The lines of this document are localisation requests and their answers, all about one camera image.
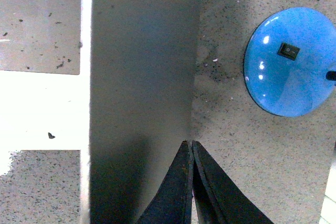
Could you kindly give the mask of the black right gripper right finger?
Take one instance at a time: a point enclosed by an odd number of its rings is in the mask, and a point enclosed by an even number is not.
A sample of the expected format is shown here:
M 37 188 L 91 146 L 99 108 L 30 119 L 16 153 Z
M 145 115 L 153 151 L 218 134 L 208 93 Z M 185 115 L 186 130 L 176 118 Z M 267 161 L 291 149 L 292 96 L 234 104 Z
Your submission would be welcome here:
M 193 141 L 192 150 L 193 193 L 199 223 L 272 223 L 200 142 Z

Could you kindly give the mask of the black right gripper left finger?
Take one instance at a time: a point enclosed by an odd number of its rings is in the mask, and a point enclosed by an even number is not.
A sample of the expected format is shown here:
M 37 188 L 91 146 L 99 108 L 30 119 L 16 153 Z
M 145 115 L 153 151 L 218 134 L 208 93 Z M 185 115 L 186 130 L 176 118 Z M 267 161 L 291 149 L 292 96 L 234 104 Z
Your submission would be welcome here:
M 156 195 L 137 220 L 141 224 L 191 222 L 194 156 L 191 144 L 181 143 Z

